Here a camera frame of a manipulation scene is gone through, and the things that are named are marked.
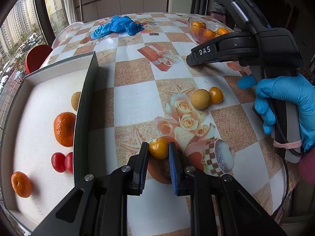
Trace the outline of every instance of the metal screw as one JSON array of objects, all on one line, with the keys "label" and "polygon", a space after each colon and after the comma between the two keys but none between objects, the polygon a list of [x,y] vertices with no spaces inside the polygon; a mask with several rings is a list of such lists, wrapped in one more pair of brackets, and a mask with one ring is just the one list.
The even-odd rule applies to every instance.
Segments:
[{"label": "metal screw", "polygon": [[187,172],[195,172],[196,171],[196,168],[194,166],[187,166],[186,167],[186,171]]},{"label": "metal screw", "polygon": [[128,171],[131,170],[131,167],[128,166],[128,165],[126,165],[126,166],[123,166],[123,167],[121,168],[121,170],[122,170],[123,172],[128,172]]},{"label": "metal screw", "polygon": [[231,175],[223,175],[222,178],[225,182],[231,182],[233,180]]},{"label": "metal screw", "polygon": [[85,181],[92,181],[94,179],[94,176],[92,174],[87,174],[85,177],[84,177]]}]

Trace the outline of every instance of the black cable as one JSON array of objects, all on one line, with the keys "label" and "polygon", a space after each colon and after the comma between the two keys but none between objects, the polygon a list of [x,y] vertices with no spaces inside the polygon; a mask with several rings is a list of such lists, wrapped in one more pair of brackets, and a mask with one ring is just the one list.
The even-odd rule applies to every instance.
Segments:
[{"label": "black cable", "polygon": [[[264,64],[264,51],[263,51],[263,48],[262,48],[262,44],[260,42],[260,39],[259,39],[259,36],[258,36],[258,33],[255,34],[255,38],[257,40],[257,43],[258,43],[258,50],[259,50],[259,59],[260,59],[260,77],[261,79],[264,79],[265,78],[265,64]],[[279,123],[279,120],[278,120],[278,117],[277,117],[277,114],[275,113],[275,109],[273,107],[273,104],[271,102],[271,99],[270,98],[267,98],[268,100],[268,103],[269,103],[269,107],[271,109],[271,111],[273,112],[273,114],[275,115],[275,118],[276,118],[276,126],[280,132],[280,135],[281,137],[283,138],[283,141],[285,143],[288,143],[288,140],[286,139],[283,131],[282,131],[282,128],[281,128],[281,125]],[[282,158],[282,161],[283,161],[283,166],[285,168],[285,177],[286,177],[286,188],[285,188],[285,193],[283,195],[283,198],[281,200],[281,204],[280,206],[275,210],[275,214],[278,213],[278,211],[280,210],[280,208],[282,207],[284,201],[286,200],[287,196],[288,196],[288,193],[289,193],[289,170],[288,170],[288,165],[287,165],[287,162],[285,161],[284,158]]]}]

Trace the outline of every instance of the person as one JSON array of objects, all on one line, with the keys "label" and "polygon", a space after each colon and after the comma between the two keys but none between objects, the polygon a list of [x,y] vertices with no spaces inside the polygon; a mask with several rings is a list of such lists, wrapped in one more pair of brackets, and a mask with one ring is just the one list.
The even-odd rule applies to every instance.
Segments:
[{"label": "person", "polygon": [[266,98],[290,101],[299,111],[302,148],[305,154],[299,162],[304,180],[315,185],[315,87],[302,74],[296,77],[280,76],[256,81],[253,75],[244,76],[237,82],[245,89],[256,86],[255,110],[261,114],[265,134],[270,134],[276,122]]}]

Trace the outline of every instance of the table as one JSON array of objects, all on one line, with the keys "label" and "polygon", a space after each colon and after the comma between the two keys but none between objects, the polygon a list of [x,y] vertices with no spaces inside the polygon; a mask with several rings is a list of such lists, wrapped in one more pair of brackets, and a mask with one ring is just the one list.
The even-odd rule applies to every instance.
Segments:
[{"label": "table", "polygon": [[[196,46],[188,33],[188,14],[128,16],[142,23],[144,30],[134,36],[112,33],[94,40],[91,33],[112,17],[85,23],[70,32],[42,65],[96,52],[100,72],[93,96],[89,148],[105,152],[105,161],[95,157],[94,162],[105,164],[107,173],[111,173],[138,153],[143,141],[171,136],[183,150],[192,149],[192,144],[201,150],[204,145],[196,145],[199,141],[221,138],[231,147],[229,154],[235,155],[229,161],[228,173],[271,215],[285,192],[285,170],[252,110],[254,91],[236,85],[249,69],[237,63],[187,66],[186,56]],[[223,91],[224,101],[197,114],[190,104],[191,94],[213,86]],[[198,131],[188,130],[183,121],[179,123],[187,114],[185,109],[198,121]],[[288,162],[288,168],[292,191],[300,173],[295,164]],[[215,168],[216,175],[222,170]],[[148,173],[143,195],[128,197],[129,235],[188,235],[189,203],[189,198],[175,197],[169,185],[157,182]]]}]

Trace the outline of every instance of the gloved hand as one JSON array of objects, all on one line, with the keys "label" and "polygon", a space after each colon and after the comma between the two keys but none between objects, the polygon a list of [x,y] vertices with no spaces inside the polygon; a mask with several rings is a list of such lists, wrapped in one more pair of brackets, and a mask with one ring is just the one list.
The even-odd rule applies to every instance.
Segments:
[{"label": "gloved hand", "polygon": [[297,104],[304,151],[309,151],[315,144],[315,87],[303,75],[263,79],[258,83],[253,75],[248,75],[239,79],[237,85],[242,89],[257,85],[255,110],[264,120],[265,134],[271,133],[276,122],[275,115],[265,98],[275,98]]}]

